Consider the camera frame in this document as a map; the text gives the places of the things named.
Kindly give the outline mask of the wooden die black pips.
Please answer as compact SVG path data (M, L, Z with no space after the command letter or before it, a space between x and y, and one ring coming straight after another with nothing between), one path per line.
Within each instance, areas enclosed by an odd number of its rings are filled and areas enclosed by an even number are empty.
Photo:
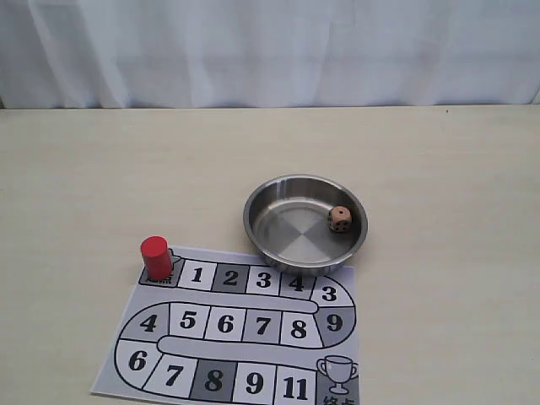
M352 224L352 214L349 209L344 206L334 206L327 217L330 230L343 233L346 232Z

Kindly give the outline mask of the red cylinder game piece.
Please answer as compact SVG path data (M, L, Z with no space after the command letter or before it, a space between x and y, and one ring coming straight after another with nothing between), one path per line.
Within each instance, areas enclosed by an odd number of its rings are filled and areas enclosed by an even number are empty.
M161 281L172 273L167 240L158 235L146 238L140 246L144 267L151 280Z

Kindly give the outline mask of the stainless steel round bowl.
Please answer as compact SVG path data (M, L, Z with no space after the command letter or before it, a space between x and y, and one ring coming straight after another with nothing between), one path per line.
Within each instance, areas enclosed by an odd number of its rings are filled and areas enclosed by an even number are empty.
M334 206L347 207L352 214L346 232L329 228L328 212ZM269 266L303 276L339 269L368 233L365 209L349 189L308 174L282 175L262 183L246 200L243 224Z

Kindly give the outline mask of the printed paper game board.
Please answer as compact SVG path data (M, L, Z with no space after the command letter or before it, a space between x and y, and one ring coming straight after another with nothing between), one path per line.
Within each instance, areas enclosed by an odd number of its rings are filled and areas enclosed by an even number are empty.
M253 255L172 246L141 273L91 391L165 404L357 404L354 269L280 273Z

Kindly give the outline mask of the white fabric backdrop curtain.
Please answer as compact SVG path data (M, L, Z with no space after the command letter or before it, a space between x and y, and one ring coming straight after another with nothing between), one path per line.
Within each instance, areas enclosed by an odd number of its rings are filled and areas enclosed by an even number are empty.
M536 104L536 1L4 1L18 108Z

